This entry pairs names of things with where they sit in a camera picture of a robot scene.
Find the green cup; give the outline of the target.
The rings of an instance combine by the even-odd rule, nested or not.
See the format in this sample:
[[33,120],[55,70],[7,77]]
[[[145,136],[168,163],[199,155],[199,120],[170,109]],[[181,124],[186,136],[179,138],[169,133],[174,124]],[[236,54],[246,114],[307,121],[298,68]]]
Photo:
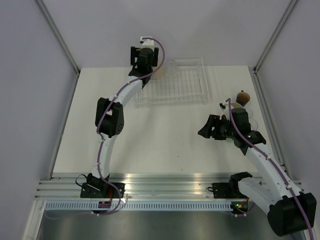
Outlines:
[[228,143],[233,143],[233,142],[234,142],[231,138],[227,138],[226,141],[227,141]]

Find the white wire dish rack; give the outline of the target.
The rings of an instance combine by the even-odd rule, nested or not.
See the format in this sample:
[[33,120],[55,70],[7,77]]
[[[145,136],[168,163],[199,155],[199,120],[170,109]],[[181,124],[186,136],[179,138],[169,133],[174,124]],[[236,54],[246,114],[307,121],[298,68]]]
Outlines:
[[132,103],[135,107],[156,105],[207,104],[209,87],[203,59],[174,60],[176,77],[154,79],[138,92]]

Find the peach cup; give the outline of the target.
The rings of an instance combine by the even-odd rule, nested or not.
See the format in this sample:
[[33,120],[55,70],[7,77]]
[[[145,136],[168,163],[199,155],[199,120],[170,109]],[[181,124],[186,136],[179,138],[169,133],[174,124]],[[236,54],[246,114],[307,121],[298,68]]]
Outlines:
[[166,76],[166,68],[164,66],[159,68],[158,71],[153,74],[153,78],[157,80],[164,79],[165,76]]

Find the beige plastic cup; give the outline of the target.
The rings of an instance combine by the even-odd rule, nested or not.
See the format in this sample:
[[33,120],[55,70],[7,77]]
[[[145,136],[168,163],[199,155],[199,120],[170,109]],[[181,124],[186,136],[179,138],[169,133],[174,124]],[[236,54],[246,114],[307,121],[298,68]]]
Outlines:
[[242,109],[243,106],[237,102],[232,102],[231,103],[231,106],[234,108],[234,109]]

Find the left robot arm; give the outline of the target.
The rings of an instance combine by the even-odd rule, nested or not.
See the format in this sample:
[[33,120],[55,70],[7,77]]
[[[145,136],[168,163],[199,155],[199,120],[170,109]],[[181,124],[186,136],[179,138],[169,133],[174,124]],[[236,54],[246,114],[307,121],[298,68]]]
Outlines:
[[81,187],[81,198],[108,198],[110,190],[110,162],[113,147],[117,136],[125,125],[124,108],[129,101],[139,93],[150,81],[153,67],[158,65],[159,48],[157,47],[131,47],[130,65],[127,83],[114,97],[103,98],[97,101],[95,126],[98,141],[97,160],[91,173],[85,178]]

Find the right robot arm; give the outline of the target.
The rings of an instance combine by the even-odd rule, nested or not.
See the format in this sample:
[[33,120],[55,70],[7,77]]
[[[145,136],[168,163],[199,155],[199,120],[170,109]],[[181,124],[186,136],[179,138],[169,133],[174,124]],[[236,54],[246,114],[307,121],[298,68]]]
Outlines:
[[267,216],[273,232],[279,236],[307,230],[314,239],[317,200],[304,193],[272,158],[265,138],[252,130],[248,113],[243,108],[231,108],[228,114],[209,115],[198,135],[206,139],[231,139],[242,154],[255,166],[267,188],[261,186],[248,172],[230,177],[228,192],[239,198],[246,196]]

